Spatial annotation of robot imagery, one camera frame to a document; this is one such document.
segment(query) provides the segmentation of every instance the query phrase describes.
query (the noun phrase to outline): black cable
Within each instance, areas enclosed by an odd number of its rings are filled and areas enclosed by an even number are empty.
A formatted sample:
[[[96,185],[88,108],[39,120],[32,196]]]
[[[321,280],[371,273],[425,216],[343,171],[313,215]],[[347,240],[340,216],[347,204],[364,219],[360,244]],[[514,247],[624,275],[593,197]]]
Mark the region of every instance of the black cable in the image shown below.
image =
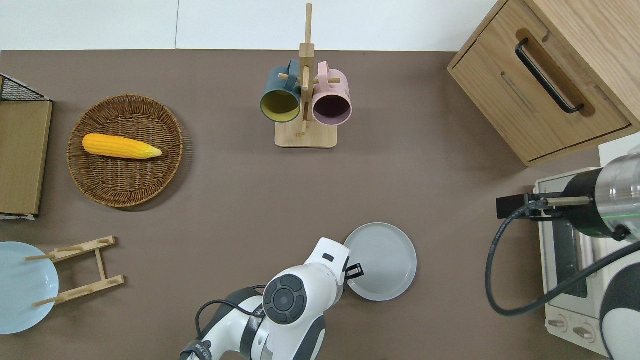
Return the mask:
[[[546,205],[546,201],[540,200],[536,202],[530,202],[522,206],[520,209],[517,209],[513,214],[511,214],[507,219],[505,219],[505,221],[502,223],[502,226],[500,226],[500,229],[498,229],[498,232],[495,234],[495,237],[493,238],[493,243],[489,248],[489,255],[486,259],[486,270],[484,273],[484,287],[486,290],[486,297],[489,300],[489,304],[491,305],[493,310],[495,310],[495,312],[500,315],[518,316],[518,315],[524,315],[526,313],[530,313],[531,311],[537,310],[543,307],[547,302],[550,302],[551,300],[556,298],[558,295],[564,293],[567,289],[571,288],[572,286],[575,286],[578,282],[586,279],[586,277],[590,276],[593,273],[598,272],[603,267],[610,265],[611,263],[640,250],[640,241],[637,243],[633,243],[627,247],[624,247],[596,261],[586,269],[573,274],[571,277],[569,277],[569,279],[563,281],[561,284],[556,286],[553,290],[547,292],[546,294],[544,294],[544,296],[534,300],[529,305],[518,307],[516,309],[503,309],[498,304],[496,304],[495,299],[493,297],[493,291],[491,288],[491,268],[493,265],[493,256],[495,255],[496,248],[498,247],[498,242],[500,242],[500,238],[502,237],[502,234],[504,233],[504,231],[507,229],[507,226],[512,221],[514,221],[515,218],[521,216],[529,209],[542,208],[545,205]]]
[[[263,289],[266,288],[266,285],[256,285],[256,286],[252,286],[251,289]],[[227,301],[227,300],[222,300],[222,299],[218,299],[218,300],[211,300],[209,302],[207,302],[206,304],[204,304],[203,306],[200,307],[200,310],[198,310],[198,312],[196,313],[196,333],[198,334],[198,339],[202,339],[202,330],[200,328],[200,314],[202,314],[202,311],[204,311],[204,309],[206,309],[207,307],[213,305],[213,304],[224,304],[224,305],[229,305],[231,307],[233,307],[234,309],[240,311],[242,314],[245,315],[253,315],[253,313],[251,311],[247,311],[243,308],[241,308],[240,306],[238,306],[237,304],[234,304],[231,301]]]

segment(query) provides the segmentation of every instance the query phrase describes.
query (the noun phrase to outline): brown tabletop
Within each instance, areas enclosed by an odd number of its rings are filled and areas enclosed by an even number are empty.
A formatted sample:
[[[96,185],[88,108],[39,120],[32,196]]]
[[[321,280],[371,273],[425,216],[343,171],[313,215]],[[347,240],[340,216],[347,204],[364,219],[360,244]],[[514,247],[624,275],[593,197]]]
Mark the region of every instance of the brown tabletop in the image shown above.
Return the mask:
[[[319,359],[600,359],[549,335],[544,310],[505,318],[484,294],[500,220],[495,198],[598,166],[597,149],[525,168],[446,67],[453,53],[316,52],[349,78],[353,116],[334,149],[281,149],[259,109],[269,71],[297,51],[3,51],[0,72],[54,101],[40,218],[0,222],[0,241],[47,252],[108,235],[108,276],[126,284],[54,306],[0,336],[0,359],[177,359],[208,300],[266,284],[320,237],[369,222],[402,229],[418,255],[409,290],[369,302],[347,290],[326,312]],[[152,97],[185,132],[184,161],[160,196],[122,211],[87,199],[67,169],[80,116],[118,94]],[[56,264],[61,291],[99,279],[95,257]],[[542,294],[535,224],[497,253],[503,306]],[[203,314],[208,320],[214,309]],[[227,354],[225,359],[241,359]]]

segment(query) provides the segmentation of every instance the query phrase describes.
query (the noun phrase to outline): yellow corn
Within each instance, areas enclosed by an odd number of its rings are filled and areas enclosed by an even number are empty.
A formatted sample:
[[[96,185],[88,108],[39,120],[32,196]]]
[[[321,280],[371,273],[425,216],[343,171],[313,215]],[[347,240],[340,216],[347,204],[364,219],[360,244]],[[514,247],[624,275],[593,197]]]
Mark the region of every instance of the yellow corn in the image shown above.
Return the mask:
[[[82,145],[91,154],[114,158],[149,159],[162,155],[162,151],[147,143],[120,136],[87,134]]]

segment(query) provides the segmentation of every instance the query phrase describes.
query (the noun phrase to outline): pink mug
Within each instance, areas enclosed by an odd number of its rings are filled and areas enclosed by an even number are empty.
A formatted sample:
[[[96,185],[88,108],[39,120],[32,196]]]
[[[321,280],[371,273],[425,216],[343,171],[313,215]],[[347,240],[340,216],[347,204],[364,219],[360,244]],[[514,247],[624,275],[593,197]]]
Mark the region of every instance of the pink mug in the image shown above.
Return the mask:
[[[329,79],[340,83],[329,84]],[[351,99],[347,77],[339,70],[329,69],[326,61],[318,63],[318,84],[314,86],[312,113],[321,124],[338,126],[351,117]]]

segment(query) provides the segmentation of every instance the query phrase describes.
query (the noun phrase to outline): round woven tray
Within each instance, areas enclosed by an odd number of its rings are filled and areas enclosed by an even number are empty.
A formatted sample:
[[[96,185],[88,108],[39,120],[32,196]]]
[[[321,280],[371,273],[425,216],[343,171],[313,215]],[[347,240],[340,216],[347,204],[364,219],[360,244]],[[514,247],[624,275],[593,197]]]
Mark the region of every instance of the round woven tray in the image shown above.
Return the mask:
[[[89,154],[85,135],[122,136],[148,143],[162,155],[145,160]],[[119,95],[92,106],[74,127],[67,147],[71,177],[89,199],[113,208],[142,204],[173,179],[182,160],[182,131],[173,113],[140,95]]]

